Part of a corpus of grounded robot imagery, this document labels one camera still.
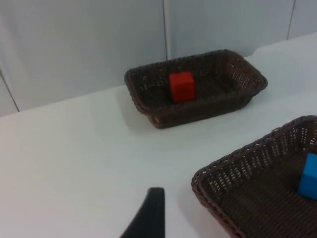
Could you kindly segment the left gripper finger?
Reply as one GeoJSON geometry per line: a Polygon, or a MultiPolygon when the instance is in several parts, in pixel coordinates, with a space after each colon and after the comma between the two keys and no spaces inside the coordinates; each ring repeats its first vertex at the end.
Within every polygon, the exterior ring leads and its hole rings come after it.
{"type": "Polygon", "coordinates": [[[151,187],[122,238],[165,238],[165,192],[151,187]]]}

